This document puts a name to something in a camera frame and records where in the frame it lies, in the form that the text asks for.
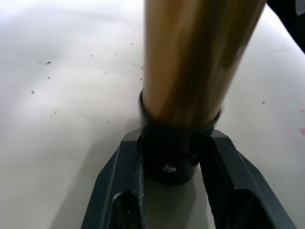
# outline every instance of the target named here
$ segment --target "white table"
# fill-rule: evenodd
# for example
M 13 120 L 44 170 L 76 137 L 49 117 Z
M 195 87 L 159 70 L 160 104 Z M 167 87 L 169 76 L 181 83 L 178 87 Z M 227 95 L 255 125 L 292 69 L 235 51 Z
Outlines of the white table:
M 0 227 L 80 228 L 99 171 L 140 126 L 143 2 L 1 3 Z M 305 56 L 266 7 L 217 125 L 299 228 L 304 73 Z M 199 171 L 182 187 L 148 186 L 147 228 L 214 227 Z

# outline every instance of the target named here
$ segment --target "metal pole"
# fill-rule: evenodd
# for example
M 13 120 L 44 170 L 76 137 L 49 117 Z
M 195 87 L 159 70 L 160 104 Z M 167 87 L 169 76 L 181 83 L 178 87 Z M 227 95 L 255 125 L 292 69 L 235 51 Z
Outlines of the metal pole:
M 143 103 L 158 122 L 212 122 L 265 0 L 146 0 Z

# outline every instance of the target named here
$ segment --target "gold metal tube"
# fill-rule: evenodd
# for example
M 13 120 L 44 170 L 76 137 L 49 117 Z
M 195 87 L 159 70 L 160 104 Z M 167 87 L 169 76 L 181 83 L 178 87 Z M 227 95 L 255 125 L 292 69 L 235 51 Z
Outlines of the gold metal tube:
M 146 0 L 143 102 L 160 122 L 214 120 L 265 0 Z

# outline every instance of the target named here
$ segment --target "screw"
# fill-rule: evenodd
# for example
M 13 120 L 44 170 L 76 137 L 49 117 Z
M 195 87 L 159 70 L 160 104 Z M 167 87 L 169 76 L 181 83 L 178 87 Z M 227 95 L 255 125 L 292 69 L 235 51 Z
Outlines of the screw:
M 161 168 L 165 173 L 174 173 L 177 169 L 171 165 L 163 165 Z

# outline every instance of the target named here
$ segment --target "white surface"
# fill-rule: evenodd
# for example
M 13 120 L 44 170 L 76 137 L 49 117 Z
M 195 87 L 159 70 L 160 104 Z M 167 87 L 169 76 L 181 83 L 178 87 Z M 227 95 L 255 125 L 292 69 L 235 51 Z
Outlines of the white surface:
M 1 228 L 80 228 L 99 171 L 140 126 L 143 3 L 1 4 Z M 266 7 L 217 125 L 260 169 L 298 228 L 305 228 L 304 72 L 304 54 Z M 147 228 L 212 224 L 200 173 L 177 189 L 149 187 L 155 199 Z

